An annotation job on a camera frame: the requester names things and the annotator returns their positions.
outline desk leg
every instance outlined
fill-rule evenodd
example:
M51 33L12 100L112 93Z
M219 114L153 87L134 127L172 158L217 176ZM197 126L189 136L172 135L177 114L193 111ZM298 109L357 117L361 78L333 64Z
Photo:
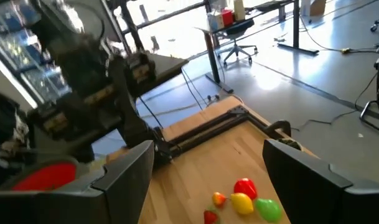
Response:
M294 4L294 9L293 9L293 44L288 45L288 44L281 44L278 43L279 47L282 48L287 48L291 50L298 50L300 52L303 52L305 54L311 54L311 55L316 55L319 53L319 50L308 50L308 49L302 49L299 46L299 29L300 29L300 5L299 5L299 0L295 0L293 2Z
M217 62L215 61L214 57L214 48L213 48L213 42L210 34L204 33L204 39L206 41L206 47L207 47L207 53L208 53L208 59L210 60L210 65L212 67L212 74L213 77L208 73L205 76L214 84L221 87L224 91L227 93L233 93L233 89L227 86L225 83L221 82L220 75L218 74L218 68L217 68Z

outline grey floor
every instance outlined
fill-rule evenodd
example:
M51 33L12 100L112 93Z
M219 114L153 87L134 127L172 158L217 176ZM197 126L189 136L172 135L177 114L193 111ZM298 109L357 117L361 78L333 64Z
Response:
M312 18L312 24L307 26L310 35L328 48L372 47L379 42L379 29L374 34L369 31L373 21L379 19L379 1L371 2L372 0L329 1L328 15ZM338 114L352 111L349 107L294 85L293 80L300 80L353 103L374 76L373 63L378 55L341 55L324 50L312 57L274 46L276 43L273 38L285 33L284 38L291 41L291 27L292 20L289 19L241 40L239 44L242 45L258 45L260 52L253 56L251 66L244 56L240 56L237 61L234 57L231 58L224 71L225 82L246 105L270 122L286 119L293 127L300 127L309 119L330 121ZM302 47L321 49L306 32L301 32L300 38ZM184 70L202 98L220 91L213 83L201 77L210 72L206 55L191 61ZM176 77L143 97L154 113L161 113L158 117L163 126L200 111L184 83L182 76ZM364 106L367 101L375 99L374 85L375 82L363 94L358 105ZM162 113L188 105L192 107ZM149 117L144 105L139 104L138 107L149 124L155 126L156 121ZM341 117L332 125L308 123L301 131L294 131L293 136L321 159L379 182L379 133L362 124L358 117L359 113L352 113ZM379 125L379 120L372 118L371 121ZM120 136L113 132L94 143L93 147L96 152L105 154L115 151L122 144Z

